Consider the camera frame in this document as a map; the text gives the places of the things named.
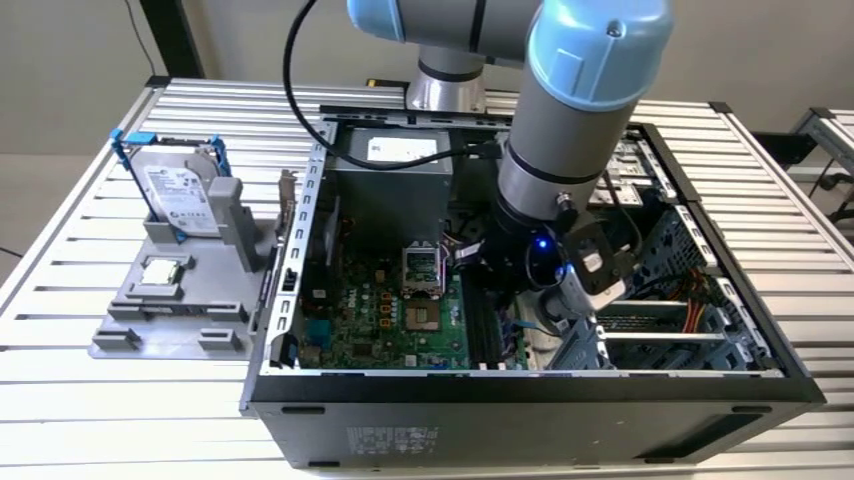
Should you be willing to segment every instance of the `black cable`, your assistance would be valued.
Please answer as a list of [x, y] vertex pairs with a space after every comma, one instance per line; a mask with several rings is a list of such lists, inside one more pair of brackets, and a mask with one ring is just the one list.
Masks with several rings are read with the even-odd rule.
[[815, 183], [812, 184], [812, 188], [810, 189], [810, 194], [807, 195], [807, 197], [812, 198], [812, 194], [815, 193], [815, 189], [818, 188], [818, 183], [822, 181], [822, 177], [827, 173], [827, 170], [830, 170], [830, 165], [832, 165], [832, 162], [834, 162], [834, 159], [831, 158], [830, 161], [827, 162], [827, 165], [824, 165], [824, 170], [822, 170], [820, 175], [815, 179]]
[[631, 225], [631, 231], [635, 236], [635, 244], [631, 247], [631, 254], [635, 256], [635, 258], [640, 258], [640, 249], [643, 248], [643, 236], [640, 235], [638, 224], [631, 219], [631, 215], [628, 215], [628, 211], [626, 210], [626, 207], [623, 207], [623, 204], [619, 201], [619, 197], [616, 196], [616, 189], [614, 188], [614, 182], [611, 182], [611, 175], [608, 174], [607, 169], [601, 173], [601, 178], [604, 180], [604, 186], [608, 188], [608, 193], [611, 194], [611, 202], [614, 203], [614, 206], [616, 207], [619, 212], [623, 214], [623, 217], [626, 217], [626, 220], [628, 221], [628, 225]]
[[638, 288], [635, 288], [635, 292], [636, 292], [635, 295], [638, 295], [647, 288], [650, 288], [654, 285], [658, 285], [659, 283], [672, 282], [674, 280], [683, 280], [686, 278], [686, 275], [687, 275], [686, 273], [679, 273], [679, 274], [674, 274], [674, 275], [664, 275], [663, 277], [658, 277], [655, 280], [650, 280], [643, 285], [640, 285]]
[[528, 277], [528, 282], [531, 282], [531, 285], [533, 286], [533, 291], [556, 287], [563, 283], [563, 280], [565, 279], [565, 264], [568, 263], [568, 257], [565, 256], [565, 250], [561, 250], [563, 246], [560, 245], [560, 243], [557, 243], [556, 240], [552, 241], [555, 242], [555, 248], [557, 248], [557, 254], [560, 255], [560, 277], [555, 280], [553, 283], [549, 283], [548, 285], [541, 285], [533, 279], [533, 272], [531, 272], [531, 250], [533, 249], [533, 244], [528, 243], [528, 248], [524, 249], [524, 274]]
[[303, 115], [301, 110], [299, 109], [299, 105], [296, 105], [296, 97], [293, 96], [293, 84], [291, 82], [291, 63], [293, 57], [293, 43], [296, 41], [296, 34], [299, 33], [299, 29], [303, 26], [303, 21], [308, 16], [308, 12], [311, 8], [315, 6], [316, 0], [307, 0], [305, 4], [300, 8], [299, 13], [296, 14], [296, 18], [293, 19], [293, 23], [291, 24], [291, 30], [288, 31], [288, 37], [284, 42], [284, 55], [281, 58], [281, 82], [284, 84], [284, 95], [288, 99], [288, 105], [291, 106], [291, 111], [293, 112], [293, 116], [299, 121], [299, 124], [303, 126], [311, 137], [315, 141], [325, 148], [329, 155], [340, 158], [345, 162], [352, 165], [364, 168], [365, 170], [377, 170], [377, 171], [389, 171], [389, 170], [403, 170], [405, 168], [416, 167], [419, 165], [424, 165], [429, 162], [433, 162], [441, 158], [456, 157], [456, 156], [468, 156], [468, 155], [480, 155], [485, 156], [488, 150], [485, 149], [485, 145], [477, 145], [473, 147], [464, 147], [452, 150], [445, 150], [444, 152], [433, 153], [425, 157], [421, 157], [416, 160], [411, 160], [408, 162], [395, 162], [395, 163], [377, 163], [368, 162], [360, 160], [351, 155], [339, 152], [332, 144], [320, 136], [317, 131], [315, 130], [308, 120], [305, 120], [305, 116]]
[[24, 258], [24, 256], [22, 256], [20, 253], [17, 253], [14, 250], [9, 250], [9, 249], [8, 249], [8, 248], [5, 248], [5, 247], [0, 247], [0, 252], [2, 252], [2, 253], [8, 253], [8, 254], [9, 254], [9, 255], [12, 255], [13, 257]]
[[555, 338], [560, 338], [560, 335], [556, 333], [551, 333], [549, 331], [541, 329], [540, 327], [537, 327], [536, 325], [531, 324], [529, 322], [515, 322], [513, 325], [519, 328], [527, 328], [529, 330], [536, 330], [537, 332], [540, 332], [544, 335], [548, 335], [549, 337], [555, 337]]
[[136, 19], [133, 18], [133, 10], [130, 9], [130, 2], [124, 0], [124, 6], [128, 7], [128, 16], [130, 17], [130, 26], [133, 27], [133, 35], [136, 35], [136, 41], [138, 42], [138, 48], [142, 49], [142, 53], [145, 54], [145, 59], [148, 60], [148, 67], [150, 68], [150, 75], [156, 75], [154, 72], [154, 62], [150, 61], [150, 55], [148, 55], [148, 49], [145, 48], [145, 43], [142, 43], [142, 37], [138, 35], [138, 29], [136, 28]]

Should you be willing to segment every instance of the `white wall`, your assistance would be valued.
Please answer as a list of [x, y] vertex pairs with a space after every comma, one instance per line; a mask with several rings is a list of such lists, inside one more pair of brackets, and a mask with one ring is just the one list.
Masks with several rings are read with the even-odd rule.
[[[223, 78], [280, 81], [281, 46], [301, 0], [184, 0], [212, 29], [205, 67]], [[648, 98], [722, 100], [748, 127], [786, 130], [814, 105], [854, 107], [851, 0], [672, 0], [676, 28]], [[303, 82], [363, 85], [408, 79], [416, 48], [359, 32], [344, 0], [320, 0], [295, 50]], [[493, 68], [487, 86], [517, 88]]]
[[[363, 85], [367, 77], [411, 78], [416, 47], [359, 32], [344, 3], [317, 2], [297, 39], [296, 80]], [[756, 129], [787, 129], [812, 105], [854, 108], [854, 1], [672, 3], [676, 30], [648, 98], [727, 101]], [[303, 1], [184, 4], [208, 75], [279, 82]], [[0, 152], [92, 154], [146, 76], [121, 0], [0, 0]], [[517, 79], [512, 70], [487, 72], [491, 88], [515, 89]]]
[[149, 76], [129, 22], [121, 0], [0, 0], [0, 153], [97, 151]]

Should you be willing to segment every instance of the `black computer chassis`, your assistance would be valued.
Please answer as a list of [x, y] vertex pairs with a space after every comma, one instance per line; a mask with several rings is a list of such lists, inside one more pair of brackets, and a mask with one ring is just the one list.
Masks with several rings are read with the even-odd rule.
[[[349, 107], [321, 107], [321, 114], [339, 124], [449, 130], [507, 131], [512, 120]], [[240, 405], [264, 421], [293, 467], [696, 463], [826, 402], [656, 127], [628, 128], [659, 157], [783, 376], [275, 376], [259, 375], [256, 348]]]

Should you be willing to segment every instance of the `screw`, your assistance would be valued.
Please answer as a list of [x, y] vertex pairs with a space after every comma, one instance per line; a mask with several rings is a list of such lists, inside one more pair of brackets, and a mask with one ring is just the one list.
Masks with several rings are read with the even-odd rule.
[[557, 194], [557, 197], [555, 198], [555, 200], [557, 201], [557, 205], [560, 205], [564, 202], [571, 202], [572, 201], [572, 195], [569, 195], [568, 192], [560, 192]]
[[620, 31], [619, 26], [619, 22], [616, 20], [611, 20], [611, 23], [608, 23], [608, 28], [606, 30], [608, 36], [614, 38], [623, 36], [623, 32]]

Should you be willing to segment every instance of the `aluminum extrusion table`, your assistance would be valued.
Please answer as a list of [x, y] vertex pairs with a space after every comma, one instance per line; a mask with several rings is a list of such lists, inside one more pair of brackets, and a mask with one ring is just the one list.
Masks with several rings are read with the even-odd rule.
[[[319, 104], [399, 108], [399, 89], [301, 87]], [[508, 114], [515, 94], [492, 93]], [[828, 404], [695, 467], [385, 471], [405, 478], [622, 476], [854, 478], [854, 251], [726, 110], [639, 104]], [[220, 134], [244, 203], [277, 212], [279, 170], [311, 145], [280, 86], [172, 80], [148, 87], [125, 130]], [[145, 205], [105, 145], [0, 289], [0, 470], [13, 478], [277, 478], [292, 473], [260, 421], [240, 417], [244, 362], [92, 360], [85, 347], [138, 250]], [[379, 475], [332, 471], [328, 476]]]

